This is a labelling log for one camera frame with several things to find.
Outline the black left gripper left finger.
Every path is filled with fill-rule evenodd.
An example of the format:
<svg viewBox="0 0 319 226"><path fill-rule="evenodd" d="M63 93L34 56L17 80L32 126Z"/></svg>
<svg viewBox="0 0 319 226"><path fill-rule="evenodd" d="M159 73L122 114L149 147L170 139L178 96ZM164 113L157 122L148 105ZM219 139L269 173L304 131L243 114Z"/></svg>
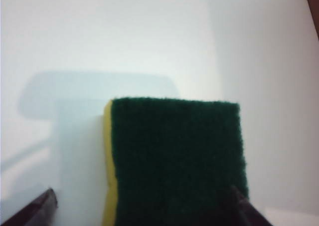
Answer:
<svg viewBox="0 0 319 226"><path fill-rule="evenodd" d="M49 188L1 223L1 226L51 226L57 209L56 193Z"/></svg>

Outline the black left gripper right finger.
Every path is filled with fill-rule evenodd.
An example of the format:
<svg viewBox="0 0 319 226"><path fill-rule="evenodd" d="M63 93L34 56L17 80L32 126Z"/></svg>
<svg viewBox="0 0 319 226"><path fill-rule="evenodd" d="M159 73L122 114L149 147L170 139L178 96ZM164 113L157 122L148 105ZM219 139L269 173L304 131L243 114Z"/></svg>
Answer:
<svg viewBox="0 0 319 226"><path fill-rule="evenodd" d="M271 223L235 187L231 187L233 226L271 226Z"/></svg>

